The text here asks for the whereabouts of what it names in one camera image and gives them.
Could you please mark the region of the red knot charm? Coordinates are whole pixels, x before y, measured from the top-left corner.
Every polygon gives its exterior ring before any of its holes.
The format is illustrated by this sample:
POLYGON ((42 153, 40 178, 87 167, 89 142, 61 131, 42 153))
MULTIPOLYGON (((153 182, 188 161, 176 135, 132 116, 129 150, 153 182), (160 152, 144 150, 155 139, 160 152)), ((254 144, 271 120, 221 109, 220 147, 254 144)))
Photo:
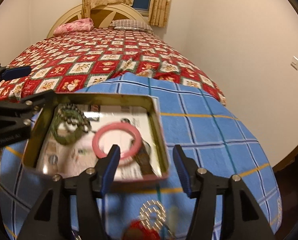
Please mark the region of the red knot charm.
POLYGON ((147 229, 140 220, 133 220, 124 231, 122 240, 161 240, 158 232, 147 229))

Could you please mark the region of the pink bangle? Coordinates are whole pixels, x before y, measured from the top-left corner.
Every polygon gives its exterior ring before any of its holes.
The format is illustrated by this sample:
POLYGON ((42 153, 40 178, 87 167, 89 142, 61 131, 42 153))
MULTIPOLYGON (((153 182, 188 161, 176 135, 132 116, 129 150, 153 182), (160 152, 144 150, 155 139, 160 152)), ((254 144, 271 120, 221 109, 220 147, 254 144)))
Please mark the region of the pink bangle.
POLYGON ((126 122, 112 122, 102 126, 92 139, 92 149, 98 159, 106 157, 113 145, 120 147, 119 165, 128 165, 142 146, 139 130, 126 122))

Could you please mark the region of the pink metal tin box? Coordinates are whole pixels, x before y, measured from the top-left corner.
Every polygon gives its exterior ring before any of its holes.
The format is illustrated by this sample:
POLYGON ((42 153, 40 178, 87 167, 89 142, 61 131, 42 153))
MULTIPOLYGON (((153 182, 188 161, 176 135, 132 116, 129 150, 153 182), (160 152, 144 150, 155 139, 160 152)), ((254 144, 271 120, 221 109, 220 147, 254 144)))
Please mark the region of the pink metal tin box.
POLYGON ((120 148, 117 183, 152 183, 169 175, 159 101, 145 95, 53 94, 36 106, 23 165, 42 176, 80 174, 120 148))

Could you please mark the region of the red patterned bed quilt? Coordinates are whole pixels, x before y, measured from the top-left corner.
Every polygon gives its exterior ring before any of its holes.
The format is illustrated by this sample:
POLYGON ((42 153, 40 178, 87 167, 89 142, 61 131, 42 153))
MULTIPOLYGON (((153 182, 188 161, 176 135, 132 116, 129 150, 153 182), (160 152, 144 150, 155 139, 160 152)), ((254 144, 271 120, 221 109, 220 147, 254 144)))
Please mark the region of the red patterned bed quilt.
POLYGON ((221 103, 218 85, 180 52, 153 34, 93 29, 54 36, 31 45, 11 67, 30 66, 29 76, 0 82, 0 100, 20 100, 53 89, 67 93, 123 75, 201 88, 221 103))

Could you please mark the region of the blue plaid towel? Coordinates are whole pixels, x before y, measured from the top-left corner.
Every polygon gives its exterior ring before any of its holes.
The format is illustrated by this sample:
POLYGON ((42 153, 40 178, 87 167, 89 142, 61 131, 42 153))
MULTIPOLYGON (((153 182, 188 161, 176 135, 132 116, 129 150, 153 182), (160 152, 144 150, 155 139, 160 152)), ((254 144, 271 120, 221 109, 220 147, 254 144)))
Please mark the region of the blue plaid towel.
MULTIPOLYGON (((278 184, 269 161, 256 137, 227 108, 206 91, 148 77, 126 73, 86 88, 92 93, 140 94, 159 102, 167 149, 180 145, 200 166, 220 177, 241 176, 261 207, 273 232, 282 223, 282 204, 278 184)), ((3 229, 16 239, 46 181, 22 165, 25 143, 6 147, 0 166, 0 209, 3 229)), ((189 229, 194 200, 182 191, 174 166, 167 180, 152 190, 109 194, 98 204, 105 217, 106 230, 118 239, 144 202, 159 200, 167 209, 176 207, 177 239, 189 229)))

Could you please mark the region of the pink folded blanket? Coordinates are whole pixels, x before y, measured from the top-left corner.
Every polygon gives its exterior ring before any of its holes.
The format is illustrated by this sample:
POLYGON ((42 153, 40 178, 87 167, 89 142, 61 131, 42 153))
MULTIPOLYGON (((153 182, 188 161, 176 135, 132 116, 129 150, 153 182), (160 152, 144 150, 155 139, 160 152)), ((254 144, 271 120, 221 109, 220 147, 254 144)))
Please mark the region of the pink folded blanket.
POLYGON ((94 22, 91 18, 82 18, 70 23, 59 25, 53 32, 54 36, 68 34, 77 31, 91 31, 94 29, 94 22))

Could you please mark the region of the dark watch in tin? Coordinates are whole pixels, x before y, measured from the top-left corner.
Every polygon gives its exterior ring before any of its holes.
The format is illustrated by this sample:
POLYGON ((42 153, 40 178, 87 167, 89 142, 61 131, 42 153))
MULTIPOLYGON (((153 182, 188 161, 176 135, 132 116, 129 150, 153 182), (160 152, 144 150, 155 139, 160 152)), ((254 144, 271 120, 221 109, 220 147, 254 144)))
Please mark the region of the dark watch in tin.
POLYGON ((139 165, 141 174, 143 176, 155 175, 151 165, 151 147, 145 140, 142 141, 142 146, 138 152, 133 155, 132 159, 139 165))

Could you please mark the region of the cream wooden headboard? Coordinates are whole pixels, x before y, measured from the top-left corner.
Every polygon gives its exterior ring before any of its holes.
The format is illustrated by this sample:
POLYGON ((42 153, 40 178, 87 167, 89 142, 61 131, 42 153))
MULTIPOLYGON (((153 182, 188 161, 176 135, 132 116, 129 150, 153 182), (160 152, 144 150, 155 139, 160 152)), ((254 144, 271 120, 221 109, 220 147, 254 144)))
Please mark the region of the cream wooden headboard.
MULTIPOLYGON (((53 36, 54 30, 66 23, 73 22, 82 18, 82 5, 78 5, 63 14, 52 26, 46 38, 53 36)), ((96 7, 91 11, 91 19, 95 28, 107 28, 113 20, 137 20, 147 23, 140 12, 125 4, 110 4, 107 6, 96 7)))

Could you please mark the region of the striped pillow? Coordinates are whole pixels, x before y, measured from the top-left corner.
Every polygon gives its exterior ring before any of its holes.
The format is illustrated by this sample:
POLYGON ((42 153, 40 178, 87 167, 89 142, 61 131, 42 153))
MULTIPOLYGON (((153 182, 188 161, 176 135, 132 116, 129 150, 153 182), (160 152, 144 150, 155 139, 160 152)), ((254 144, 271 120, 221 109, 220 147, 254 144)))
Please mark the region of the striped pillow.
POLYGON ((137 21, 137 20, 130 20, 130 19, 123 19, 123 20, 114 20, 110 24, 111 27, 124 27, 124 28, 138 28, 144 29, 147 31, 153 31, 150 25, 146 22, 137 21))

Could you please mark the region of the right beige curtain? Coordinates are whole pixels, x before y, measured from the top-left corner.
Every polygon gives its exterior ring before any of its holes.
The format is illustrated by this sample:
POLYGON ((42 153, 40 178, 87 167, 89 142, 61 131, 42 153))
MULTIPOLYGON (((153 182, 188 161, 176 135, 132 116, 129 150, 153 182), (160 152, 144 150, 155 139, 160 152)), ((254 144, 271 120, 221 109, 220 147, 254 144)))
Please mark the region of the right beige curtain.
POLYGON ((149 24, 165 28, 169 19, 171 0, 150 0, 149 24))

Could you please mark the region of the white wall switch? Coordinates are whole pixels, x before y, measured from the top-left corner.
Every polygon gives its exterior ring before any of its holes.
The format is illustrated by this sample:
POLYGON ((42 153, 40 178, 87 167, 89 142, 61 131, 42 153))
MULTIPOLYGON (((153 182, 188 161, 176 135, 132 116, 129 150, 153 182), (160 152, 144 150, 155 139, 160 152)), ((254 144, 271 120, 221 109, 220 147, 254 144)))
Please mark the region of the white wall switch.
POLYGON ((291 66, 295 70, 298 70, 298 58, 296 56, 293 56, 292 61, 291 61, 291 66))

